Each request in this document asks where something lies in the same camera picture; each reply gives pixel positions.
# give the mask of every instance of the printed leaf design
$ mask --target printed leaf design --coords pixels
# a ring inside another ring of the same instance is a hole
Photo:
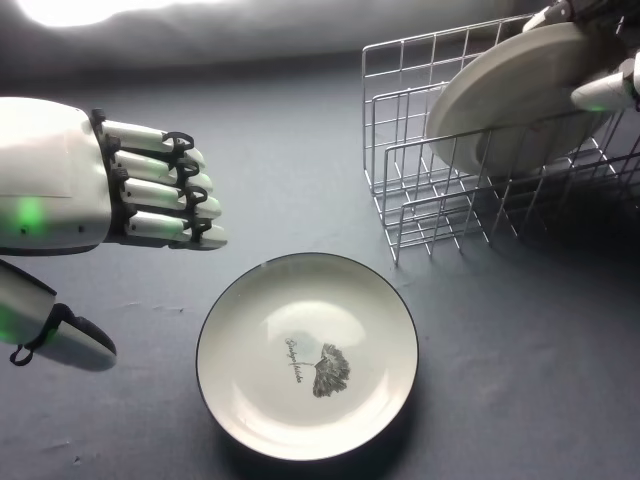
[[[330,397],[333,392],[341,392],[347,388],[351,368],[335,345],[324,344],[322,359],[314,367],[316,378],[313,382],[313,394],[316,397]]]

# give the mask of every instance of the metal wire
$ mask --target metal wire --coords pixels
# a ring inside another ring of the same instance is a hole
[[[465,238],[472,234],[481,234],[492,244],[505,223],[517,238],[529,232],[534,218],[546,229],[547,222],[557,219],[571,194],[580,189],[611,192],[616,204],[635,201],[638,189],[634,187],[640,185],[640,135],[628,147],[616,135],[625,120],[632,120],[631,114],[612,116],[601,129],[602,138],[594,136],[599,141],[585,131],[582,144],[564,157],[550,158],[550,146],[538,172],[524,177],[512,174],[525,148],[528,125],[506,127],[522,133],[509,173],[502,178],[487,176],[485,169],[491,147],[499,141],[496,132],[505,127],[426,138],[431,106],[451,78],[505,40],[510,31],[521,31],[529,18],[484,22],[363,50],[362,162],[396,265],[404,248],[421,245],[432,256],[436,242],[453,240],[462,252]],[[561,121],[551,145],[571,118]],[[486,141],[478,176],[455,168],[459,142],[470,136]],[[450,164],[435,154],[438,142],[448,142]]]

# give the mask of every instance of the ceramic plate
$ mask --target ceramic plate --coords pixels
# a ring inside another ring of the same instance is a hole
[[[588,78],[618,66],[624,49],[615,37],[585,33],[572,23],[531,30],[505,40],[466,66],[444,89],[427,123],[427,138],[486,128],[505,128],[492,135],[484,173],[523,173],[568,153],[608,118],[576,115],[571,92]],[[552,121],[539,121],[560,116]],[[431,144],[447,164],[480,174],[488,134]]]
[[[382,277],[309,253],[236,280],[211,309],[196,357],[202,397],[232,437],[272,457],[318,460],[393,420],[413,386],[418,341]]]

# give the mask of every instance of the gray fabric surface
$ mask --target gray fabric surface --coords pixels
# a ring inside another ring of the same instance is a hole
[[[591,224],[564,246],[505,239],[492,250],[478,239],[464,256],[439,245],[432,260],[407,250],[394,269],[361,169],[358,58],[339,63],[19,92],[193,135],[231,243],[13,260],[106,330],[119,364],[91,374],[0,361],[2,480],[638,478],[637,243],[612,245],[610,230],[594,235],[605,227]],[[224,288],[303,251],[348,256],[389,279],[421,356],[411,401],[387,431],[311,465],[230,440],[195,375],[198,333]],[[0,345],[0,359],[11,351]]]

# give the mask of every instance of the robotic hand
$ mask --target robotic hand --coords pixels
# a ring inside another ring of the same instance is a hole
[[[0,98],[0,254],[64,255],[102,242],[191,250],[226,244],[194,140],[100,110]],[[42,282],[0,260],[0,340],[89,370],[115,364],[109,337]],[[18,360],[22,349],[28,351]]]
[[[523,32],[545,25],[574,22],[595,25],[601,29],[619,30],[624,18],[624,30],[637,30],[640,19],[638,0],[557,0],[533,16]],[[589,82],[573,91],[573,104],[587,111],[619,110],[635,107],[640,111],[640,51],[626,60],[609,76]]]

